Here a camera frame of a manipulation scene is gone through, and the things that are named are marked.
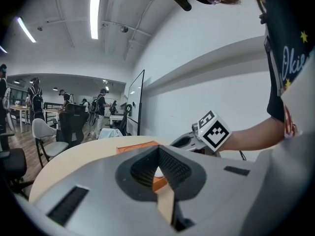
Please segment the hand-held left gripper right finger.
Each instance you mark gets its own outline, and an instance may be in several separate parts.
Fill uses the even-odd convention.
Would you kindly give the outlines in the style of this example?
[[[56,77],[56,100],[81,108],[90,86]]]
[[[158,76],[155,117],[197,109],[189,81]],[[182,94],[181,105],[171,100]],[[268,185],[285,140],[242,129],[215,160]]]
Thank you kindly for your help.
[[[176,190],[191,175],[187,160],[166,147],[158,149],[158,166],[172,190]]]

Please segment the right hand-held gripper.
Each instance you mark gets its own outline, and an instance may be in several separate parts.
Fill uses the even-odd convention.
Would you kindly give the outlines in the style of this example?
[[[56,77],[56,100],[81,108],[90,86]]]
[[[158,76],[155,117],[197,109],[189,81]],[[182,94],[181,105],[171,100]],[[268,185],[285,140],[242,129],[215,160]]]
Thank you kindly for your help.
[[[231,131],[218,114],[210,110],[191,125],[191,131],[183,134],[170,145],[183,150],[219,157],[219,148],[231,136]]]

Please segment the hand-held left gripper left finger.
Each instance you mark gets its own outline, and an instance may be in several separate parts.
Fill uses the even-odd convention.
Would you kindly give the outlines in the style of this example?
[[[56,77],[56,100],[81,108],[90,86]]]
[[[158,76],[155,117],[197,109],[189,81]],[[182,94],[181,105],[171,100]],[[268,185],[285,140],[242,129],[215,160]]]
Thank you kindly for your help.
[[[154,177],[159,165],[159,147],[149,147],[131,158],[130,173],[141,185],[153,189]]]

